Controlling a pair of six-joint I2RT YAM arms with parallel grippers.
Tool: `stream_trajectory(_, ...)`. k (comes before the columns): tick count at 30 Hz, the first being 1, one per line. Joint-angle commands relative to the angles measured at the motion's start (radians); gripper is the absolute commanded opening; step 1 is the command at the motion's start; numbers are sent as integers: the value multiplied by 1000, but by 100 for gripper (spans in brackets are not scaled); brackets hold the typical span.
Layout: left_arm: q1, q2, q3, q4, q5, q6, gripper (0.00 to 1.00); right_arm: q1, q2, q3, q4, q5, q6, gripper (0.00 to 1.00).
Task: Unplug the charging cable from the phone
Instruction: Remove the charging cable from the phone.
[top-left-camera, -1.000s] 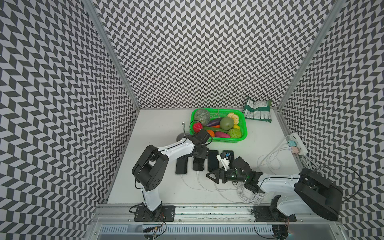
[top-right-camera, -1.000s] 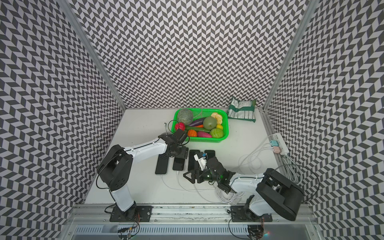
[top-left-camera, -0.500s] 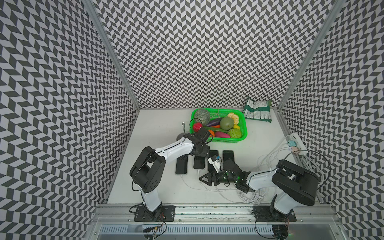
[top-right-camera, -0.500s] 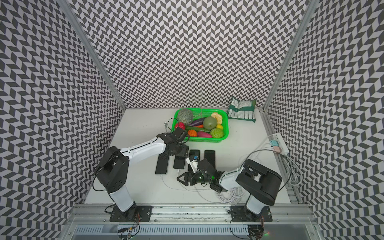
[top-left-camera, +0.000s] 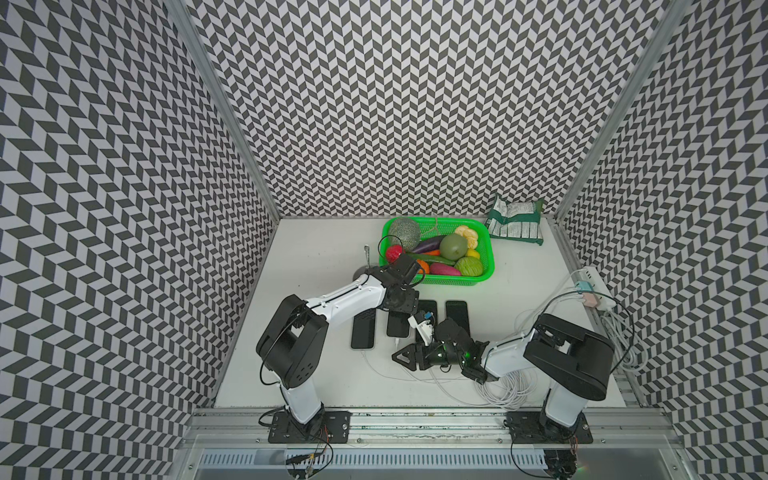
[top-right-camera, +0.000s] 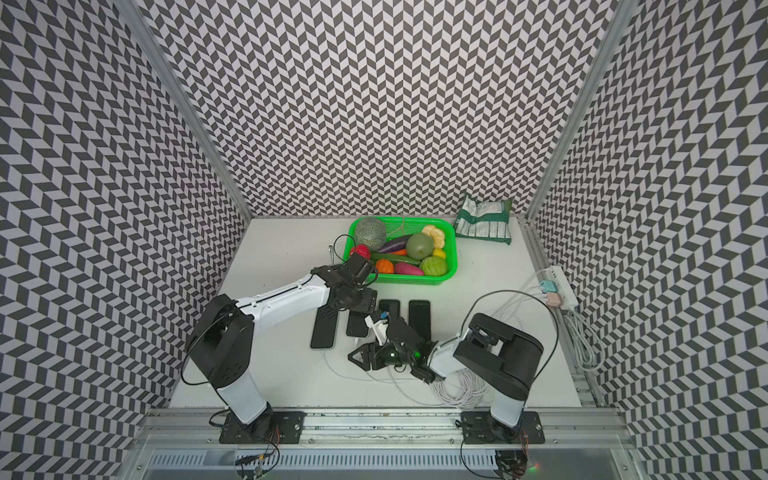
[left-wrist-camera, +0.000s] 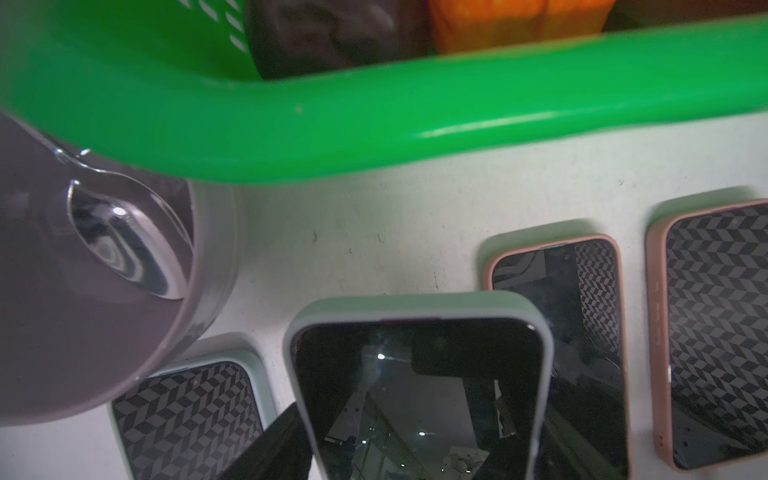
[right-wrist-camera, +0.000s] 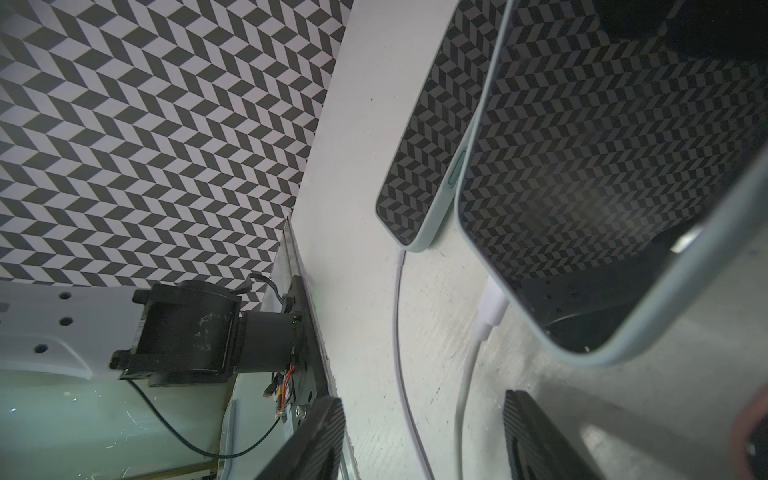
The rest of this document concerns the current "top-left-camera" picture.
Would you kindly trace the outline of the black phone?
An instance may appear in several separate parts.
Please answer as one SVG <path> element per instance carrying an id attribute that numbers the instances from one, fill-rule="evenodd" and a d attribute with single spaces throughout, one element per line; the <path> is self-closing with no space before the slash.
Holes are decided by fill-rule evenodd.
<path id="1" fill-rule="evenodd" d="M 376 310 L 367 309 L 353 318 L 350 346 L 353 350 L 371 350 L 375 345 Z"/>
<path id="2" fill-rule="evenodd" d="M 471 334 L 468 304 L 463 300 L 448 300 L 445 302 L 445 317 L 453 320 L 468 335 Z"/>
<path id="3" fill-rule="evenodd" d="M 436 325 L 438 323 L 438 320 L 437 320 L 437 302 L 434 301 L 434 300 L 420 300 L 418 302 L 418 312 L 419 311 L 428 311 L 428 312 L 432 312 L 433 313 L 433 315 L 434 315 L 433 323 L 434 323 L 434 330 L 435 330 L 435 327 L 436 327 Z"/>
<path id="4" fill-rule="evenodd" d="M 391 338 L 407 338 L 410 335 L 410 315 L 403 312 L 390 311 L 388 313 L 386 334 Z"/>

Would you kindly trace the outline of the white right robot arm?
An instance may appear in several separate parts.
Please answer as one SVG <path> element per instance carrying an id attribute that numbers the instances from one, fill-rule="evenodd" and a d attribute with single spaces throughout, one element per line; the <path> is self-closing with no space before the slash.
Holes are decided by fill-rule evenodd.
<path id="1" fill-rule="evenodd" d="M 409 322 L 419 339 L 391 359 L 411 372 L 456 365 L 477 386 L 529 369 L 546 375 L 551 384 L 539 417 L 544 431 L 575 431 L 587 404 L 606 399 L 613 342 L 555 315 L 544 313 L 528 333 L 495 343 L 473 339 L 451 318 L 436 325 Z"/>

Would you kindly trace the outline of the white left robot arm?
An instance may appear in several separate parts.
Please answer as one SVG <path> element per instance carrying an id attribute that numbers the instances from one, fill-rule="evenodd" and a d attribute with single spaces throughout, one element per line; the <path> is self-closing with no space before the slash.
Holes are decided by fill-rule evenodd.
<path id="1" fill-rule="evenodd" d="M 367 268 L 350 284 L 310 299 L 286 296 L 277 307 L 255 351 L 262 366 L 277 376 L 286 409 L 301 426 L 321 418 L 324 405 L 312 376 L 327 334 L 369 310 L 417 313 L 415 289 L 426 276 L 412 257 Z"/>

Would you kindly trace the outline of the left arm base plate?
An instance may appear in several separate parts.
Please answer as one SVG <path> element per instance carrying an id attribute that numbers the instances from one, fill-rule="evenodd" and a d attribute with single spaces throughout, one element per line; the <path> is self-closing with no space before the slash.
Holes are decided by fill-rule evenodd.
<path id="1" fill-rule="evenodd" d="M 277 412 L 269 427 L 270 444 L 346 444 L 352 413 L 344 410 L 320 411 L 308 423 L 299 423 L 285 411 Z"/>

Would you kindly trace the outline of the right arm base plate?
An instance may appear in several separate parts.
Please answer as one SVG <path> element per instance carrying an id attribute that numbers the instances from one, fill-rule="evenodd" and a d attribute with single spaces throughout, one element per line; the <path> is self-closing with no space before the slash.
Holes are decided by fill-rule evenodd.
<path id="1" fill-rule="evenodd" d="M 590 445 L 594 442 L 590 425 L 581 412 L 573 426 L 563 426 L 549 419 L 543 411 L 509 411 L 504 426 L 523 444 Z"/>

